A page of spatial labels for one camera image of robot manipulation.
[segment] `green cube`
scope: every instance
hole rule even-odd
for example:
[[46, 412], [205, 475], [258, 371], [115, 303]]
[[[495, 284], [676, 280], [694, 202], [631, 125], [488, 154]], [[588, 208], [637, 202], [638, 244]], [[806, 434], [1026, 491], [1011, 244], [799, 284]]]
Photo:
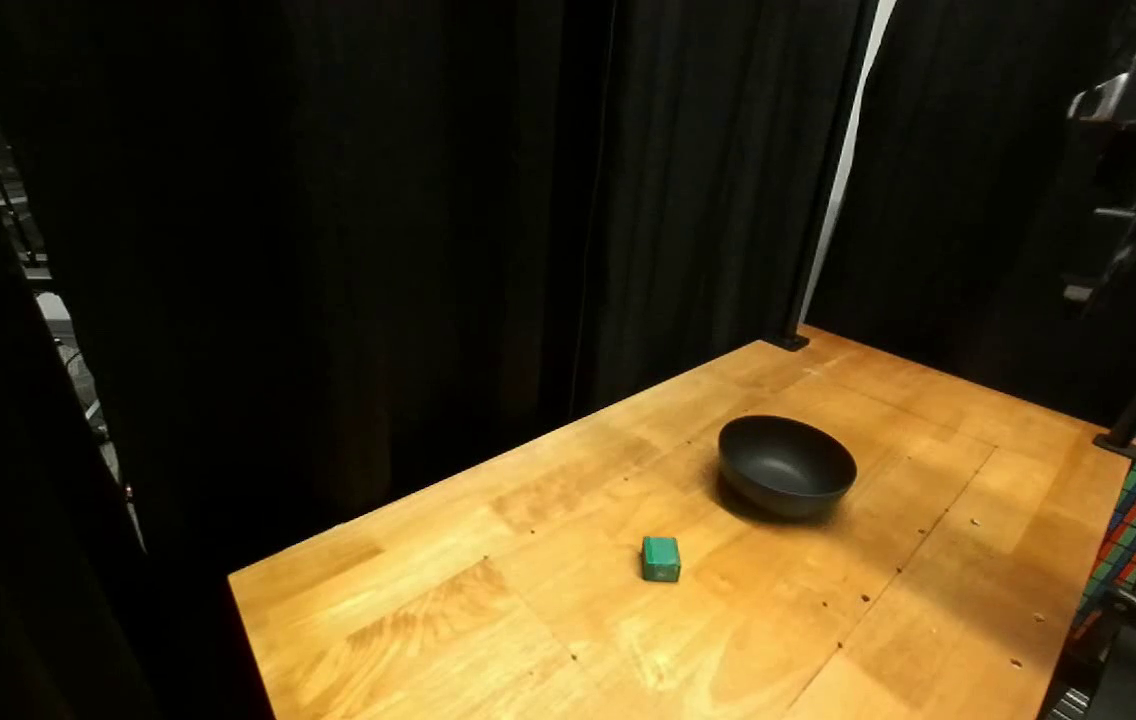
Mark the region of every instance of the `green cube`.
[[642, 535], [638, 572], [648, 584], [676, 584], [680, 581], [680, 540]]

